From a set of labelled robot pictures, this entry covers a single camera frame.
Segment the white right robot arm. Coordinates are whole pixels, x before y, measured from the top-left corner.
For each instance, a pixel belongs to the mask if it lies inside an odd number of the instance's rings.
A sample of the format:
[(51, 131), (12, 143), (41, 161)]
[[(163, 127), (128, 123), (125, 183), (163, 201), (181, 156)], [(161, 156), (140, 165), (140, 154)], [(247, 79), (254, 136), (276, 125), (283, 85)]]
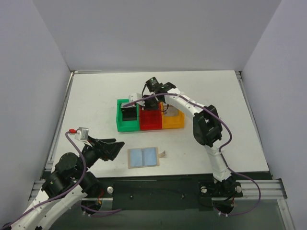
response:
[(193, 123), (193, 136), (195, 140), (205, 147), (211, 163), (214, 179), (214, 190), (220, 196), (227, 195), (235, 188), (232, 172), (221, 153), (213, 144), (222, 139), (222, 130), (225, 123), (221, 121), (213, 105), (205, 106), (197, 103), (181, 92), (174, 84), (159, 83), (156, 77), (150, 78), (144, 84), (151, 95), (143, 95), (145, 106), (165, 103), (181, 111)]

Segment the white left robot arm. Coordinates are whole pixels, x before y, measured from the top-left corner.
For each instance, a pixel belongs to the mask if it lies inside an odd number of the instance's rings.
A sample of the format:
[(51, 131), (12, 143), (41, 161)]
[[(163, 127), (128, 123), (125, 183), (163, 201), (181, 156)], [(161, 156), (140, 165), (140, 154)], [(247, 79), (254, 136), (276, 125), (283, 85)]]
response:
[(80, 199), (100, 195), (102, 185), (89, 169), (98, 160), (114, 160), (124, 145), (114, 138), (89, 137), (78, 155), (72, 152), (62, 155), (31, 205), (2, 229), (45, 230)]

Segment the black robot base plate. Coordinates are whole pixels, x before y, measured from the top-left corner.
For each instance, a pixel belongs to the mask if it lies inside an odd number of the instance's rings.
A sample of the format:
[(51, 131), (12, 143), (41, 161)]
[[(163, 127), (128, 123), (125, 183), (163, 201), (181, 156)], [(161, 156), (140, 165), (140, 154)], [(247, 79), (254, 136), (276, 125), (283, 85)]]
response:
[(243, 196), (235, 178), (218, 182), (211, 174), (108, 177), (99, 182), (100, 192), (79, 202), (87, 213), (99, 209), (210, 211), (214, 201), (230, 206), (234, 198)]

